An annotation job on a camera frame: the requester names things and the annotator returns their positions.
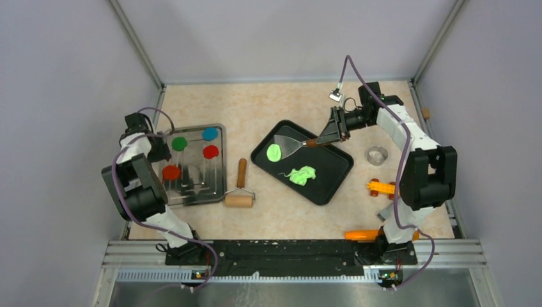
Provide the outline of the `silver metal tray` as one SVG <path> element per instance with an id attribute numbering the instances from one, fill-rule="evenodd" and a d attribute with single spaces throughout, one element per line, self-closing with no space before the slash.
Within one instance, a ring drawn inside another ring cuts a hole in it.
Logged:
<path id="1" fill-rule="evenodd" d="M 219 130 L 219 136 L 213 141 L 205 141 L 201 133 L 208 127 Z M 155 164 L 155 171 L 166 190 L 170 207 L 184 207 L 218 203 L 224 199 L 227 188 L 226 172 L 226 129 L 219 123 L 167 130 L 166 143 L 172 158 Z M 184 137 L 188 141 L 182 152 L 171 148 L 175 137 Z M 215 145 L 220 154 L 213 159 L 203 157 L 203 148 Z M 173 181 L 163 180 L 162 169 L 168 165 L 176 165 L 182 171 L 182 176 Z"/>

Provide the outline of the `black baking tray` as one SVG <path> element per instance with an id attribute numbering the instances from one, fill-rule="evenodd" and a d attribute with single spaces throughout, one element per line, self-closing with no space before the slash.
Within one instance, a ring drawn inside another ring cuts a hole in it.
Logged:
<path id="1" fill-rule="evenodd" d="M 316 137 L 292 121 L 279 121 L 252 151 L 252 163 L 315 205 L 326 205 L 353 168 L 353 157 L 330 145 L 303 148 L 289 157 L 282 153 L 281 160 L 274 162 L 268 156 L 277 151 L 273 140 L 276 135 L 298 141 Z"/>

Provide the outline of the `round metal cookie cutter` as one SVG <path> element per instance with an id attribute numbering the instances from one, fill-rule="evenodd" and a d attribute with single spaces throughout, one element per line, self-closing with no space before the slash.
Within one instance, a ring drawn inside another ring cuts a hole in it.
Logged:
<path id="1" fill-rule="evenodd" d="M 372 146 L 367 152 L 366 159 L 373 166 L 381 166 L 388 156 L 388 151 L 384 147 Z"/>

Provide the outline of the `metal scraper wooden handle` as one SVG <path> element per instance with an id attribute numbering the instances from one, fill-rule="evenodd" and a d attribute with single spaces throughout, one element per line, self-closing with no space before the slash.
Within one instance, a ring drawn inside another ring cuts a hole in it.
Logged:
<path id="1" fill-rule="evenodd" d="M 317 143 L 317 139 L 299 141 L 283 135 L 275 135 L 273 141 L 274 144 L 278 145 L 281 149 L 281 160 L 288 158 L 301 148 L 316 148 L 330 145 L 330 143 Z"/>

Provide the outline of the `green dough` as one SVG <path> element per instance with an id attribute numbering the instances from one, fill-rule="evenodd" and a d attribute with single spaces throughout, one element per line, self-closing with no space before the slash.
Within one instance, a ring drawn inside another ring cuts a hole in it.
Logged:
<path id="1" fill-rule="evenodd" d="M 299 169 L 293 168 L 289 173 L 280 173 L 291 183 L 299 186 L 305 186 L 308 180 L 316 179 L 316 170 L 311 166 L 302 166 Z"/>

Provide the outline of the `round green dough wrapper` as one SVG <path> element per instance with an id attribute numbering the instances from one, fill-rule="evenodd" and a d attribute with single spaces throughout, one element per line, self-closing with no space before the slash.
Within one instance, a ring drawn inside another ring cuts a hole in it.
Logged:
<path id="1" fill-rule="evenodd" d="M 271 144 L 266 151 L 266 157 L 270 162 L 279 162 L 282 159 L 282 150 L 278 144 Z"/>

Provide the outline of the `wooden dough roller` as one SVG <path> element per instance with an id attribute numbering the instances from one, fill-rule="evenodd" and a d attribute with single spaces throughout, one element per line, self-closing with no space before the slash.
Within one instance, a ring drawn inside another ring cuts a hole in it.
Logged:
<path id="1" fill-rule="evenodd" d="M 247 160 L 241 158 L 238 162 L 236 186 L 225 194 L 224 205 L 228 208 L 250 209 L 256 201 L 256 194 L 245 186 Z"/>

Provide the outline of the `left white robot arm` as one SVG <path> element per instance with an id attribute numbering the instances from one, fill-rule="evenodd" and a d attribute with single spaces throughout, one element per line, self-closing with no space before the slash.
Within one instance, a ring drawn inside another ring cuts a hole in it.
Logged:
<path id="1" fill-rule="evenodd" d="M 152 166 L 171 159 L 165 135 L 155 132 L 142 113 L 126 115 L 125 123 L 120 152 L 101 170 L 115 207 L 124 220 L 159 232 L 167 241 L 158 246 L 159 251 L 198 264 L 204 259 L 205 247 L 192 227 L 168 207 L 166 190 Z"/>

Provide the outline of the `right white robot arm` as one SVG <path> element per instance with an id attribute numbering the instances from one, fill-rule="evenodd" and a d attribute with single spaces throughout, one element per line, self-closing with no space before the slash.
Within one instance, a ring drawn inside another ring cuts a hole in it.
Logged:
<path id="1" fill-rule="evenodd" d="M 332 107 L 329 120 L 310 144 L 328 145 L 346 141 L 353 130 L 378 126 L 401 150 L 397 188 L 393 200 L 393 220 L 382 226 L 375 246 L 376 258 L 391 264 L 401 254 L 399 244 L 411 241 L 425 217 L 450 200 L 456 191 L 457 151 L 431 139 L 409 115 L 397 96 L 385 96 L 378 82 L 359 88 L 361 105 L 346 111 L 339 85 L 330 98 L 340 105 Z"/>

